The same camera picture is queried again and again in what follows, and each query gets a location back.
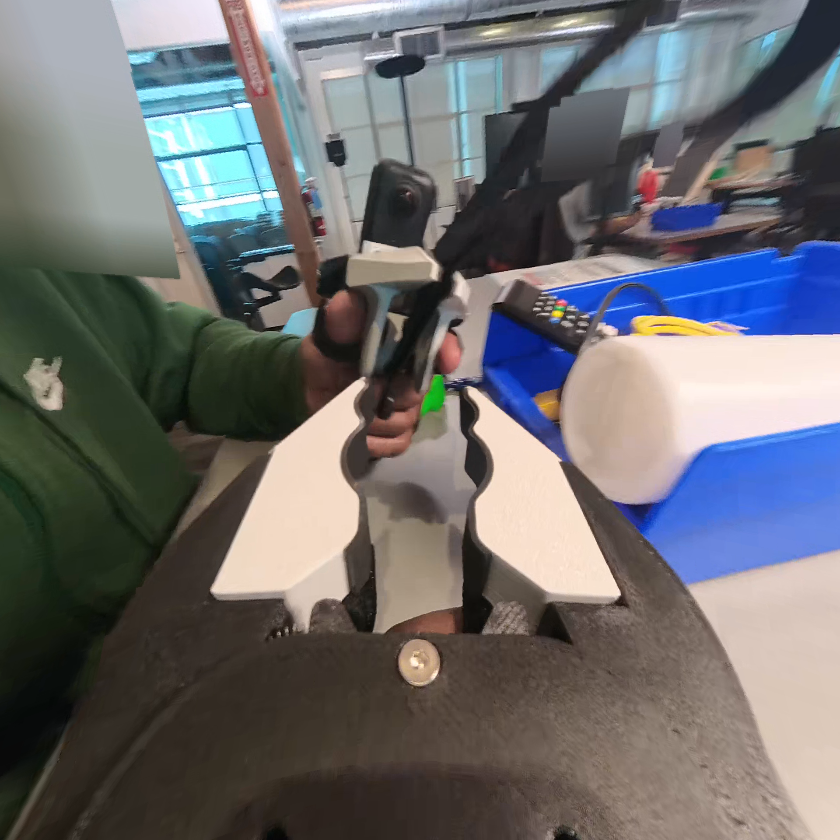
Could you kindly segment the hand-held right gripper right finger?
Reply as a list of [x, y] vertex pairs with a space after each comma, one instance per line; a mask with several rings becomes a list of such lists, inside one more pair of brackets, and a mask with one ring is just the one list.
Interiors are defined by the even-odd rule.
[[490, 618], [532, 634], [554, 605], [617, 606], [622, 594], [564, 462], [476, 387], [459, 393], [465, 472], [463, 628]]

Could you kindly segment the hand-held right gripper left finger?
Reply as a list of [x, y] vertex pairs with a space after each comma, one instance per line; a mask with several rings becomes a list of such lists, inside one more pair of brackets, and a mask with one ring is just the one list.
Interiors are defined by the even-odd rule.
[[373, 384], [356, 380], [271, 451], [211, 596], [280, 600], [306, 630], [317, 604], [340, 602], [362, 632], [375, 625], [375, 552], [360, 484], [371, 468]]

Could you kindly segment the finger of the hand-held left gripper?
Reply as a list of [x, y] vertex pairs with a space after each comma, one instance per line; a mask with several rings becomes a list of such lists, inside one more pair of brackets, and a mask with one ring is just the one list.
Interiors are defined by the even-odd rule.
[[348, 288], [403, 288], [440, 279], [438, 262], [421, 247], [365, 251], [349, 257], [346, 268], [345, 283]]
[[448, 291], [438, 304], [438, 321], [445, 327], [456, 327], [468, 318], [470, 288], [462, 275], [449, 277]]

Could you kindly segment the blue plastic bin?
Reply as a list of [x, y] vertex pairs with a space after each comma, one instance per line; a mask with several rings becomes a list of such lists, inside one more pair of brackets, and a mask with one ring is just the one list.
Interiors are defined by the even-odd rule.
[[662, 206], [653, 212], [649, 224], [652, 230], [663, 234], [709, 228], [717, 222], [722, 208], [722, 203]]
[[[838, 335], [839, 248], [817, 241], [788, 256], [757, 250], [547, 291], [613, 327], [614, 338]], [[532, 399], [563, 389], [579, 355], [601, 341], [573, 355], [491, 310], [484, 385], [571, 462], [560, 424]], [[713, 445], [666, 499], [609, 500], [685, 583], [838, 550], [838, 435], [836, 423]]]

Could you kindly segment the person's left forearm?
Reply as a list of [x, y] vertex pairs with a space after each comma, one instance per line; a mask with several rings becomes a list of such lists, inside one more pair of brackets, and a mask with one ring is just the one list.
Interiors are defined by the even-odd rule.
[[180, 302], [163, 305], [160, 328], [146, 397], [165, 427], [270, 441], [309, 418], [301, 339]]

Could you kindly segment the person's left hand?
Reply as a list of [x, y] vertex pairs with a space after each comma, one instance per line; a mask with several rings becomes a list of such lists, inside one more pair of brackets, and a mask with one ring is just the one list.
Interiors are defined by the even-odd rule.
[[[342, 290], [324, 306], [324, 327], [331, 340], [340, 344], [356, 343], [366, 324], [366, 304], [360, 294]], [[308, 412], [314, 414], [351, 385], [359, 372], [354, 364], [328, 359], [307, 336], [299, 348], [302, 381]], [[454, 372], [461, 361], [462, 347], [457, 334], [448, 332], [437, 353], [436, 368], [442, 375]], [[367, 430], [367, 447], [374, 459], [395, 457], [409, 448], [421, 416], [424, 394], [418, 391], [411, 376], [402, 374], [389, 382], [376, 381], [378, 396], [392, 399], [388, 417], [376, 416]]]

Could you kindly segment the person's right hand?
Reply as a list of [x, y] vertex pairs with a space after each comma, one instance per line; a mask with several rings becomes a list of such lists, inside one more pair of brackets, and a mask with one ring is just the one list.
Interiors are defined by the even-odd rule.
[[388, 628], [387, 634], [451, 635], [463, 632], [463, 608], [451, 607], [408, 618]]

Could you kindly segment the red fire extinguisher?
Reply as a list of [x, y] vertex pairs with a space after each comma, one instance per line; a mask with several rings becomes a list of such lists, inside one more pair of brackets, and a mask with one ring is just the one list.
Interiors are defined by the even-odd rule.
[[327, 235], [326, 217], [319, 194], [318, 182], [314, 176], [305, 179], [301, 186], [301, 200], [308, 212], [311, 235], [321, 241]]

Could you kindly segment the black remote control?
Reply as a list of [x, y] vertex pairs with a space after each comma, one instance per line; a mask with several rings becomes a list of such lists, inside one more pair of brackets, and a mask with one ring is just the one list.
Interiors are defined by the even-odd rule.
[[610, 325], [595, 326], [588, 312], [522, 279], [510, 281], [491, 310], [573, 355], [588, 343], [617, 336]]

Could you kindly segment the black television screen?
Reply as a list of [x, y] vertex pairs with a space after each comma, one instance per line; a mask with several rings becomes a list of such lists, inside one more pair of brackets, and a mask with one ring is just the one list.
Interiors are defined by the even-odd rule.
[[[502, 153], [509, 146], [519, 125], [528, 116], [525, 111], [507, 111], [488, 114], [484, 117], [485, 137], [485, 177], [492, 175], [498, 168]], [[528, 167], [520, 177], [520, 186], [535, 186], [540, 183], [545, 147], [546, 129], [535, 149]]]

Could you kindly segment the black floor lamp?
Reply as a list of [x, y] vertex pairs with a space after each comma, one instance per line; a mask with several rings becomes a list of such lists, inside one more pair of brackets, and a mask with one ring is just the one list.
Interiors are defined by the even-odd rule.
[[425, 66], [426, 60], [422, 56], [415, 54], [400, 54], [383, 59], [377, 62], [374, 67], [375, 73], [379, 78], [384, 80], [396, 79], [398, 82], [408, 163], [411, 166], [416, 165], [416, 156], [411, 126], [411, 116], [408, 107], [406, 79], [421, 72]]

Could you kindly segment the white plastic bottle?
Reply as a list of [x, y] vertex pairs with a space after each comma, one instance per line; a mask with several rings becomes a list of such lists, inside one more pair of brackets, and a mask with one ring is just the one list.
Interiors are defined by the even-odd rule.
[[611, 338], [563, 385], [570, 461], [613, 501], [666, 499], [703, 450], [837, 424], [837, 334]]

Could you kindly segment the red fire extinguisher sign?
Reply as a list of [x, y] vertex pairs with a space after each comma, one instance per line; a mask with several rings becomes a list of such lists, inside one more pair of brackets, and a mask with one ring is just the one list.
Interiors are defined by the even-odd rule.
[[218, 4], [247, 99], [252, 102], [268, 97], [272, 89], [270, 64], [250, 2], [219, 1]]

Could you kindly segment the person's green jacket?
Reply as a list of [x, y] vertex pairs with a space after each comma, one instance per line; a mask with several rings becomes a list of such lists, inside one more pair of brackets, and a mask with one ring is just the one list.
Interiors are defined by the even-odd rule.
[[5, 268], [1, 291], [5, 835], [194, 492], [166, 433], [218, 319], [126, 276]]

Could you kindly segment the wooden post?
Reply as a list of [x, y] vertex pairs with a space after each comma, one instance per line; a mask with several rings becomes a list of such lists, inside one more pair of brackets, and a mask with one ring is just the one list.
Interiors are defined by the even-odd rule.
[[319, 253], [312, 236], [308, 212], [301, 200], [298, 174], [287, 135], [280, 100], [272, 80], [268, 97], [248, 101], [251, 105], [269, 168], [280, 196], [284, 224], [293, 245], [303, 285], [310, 303], [318, 308]]

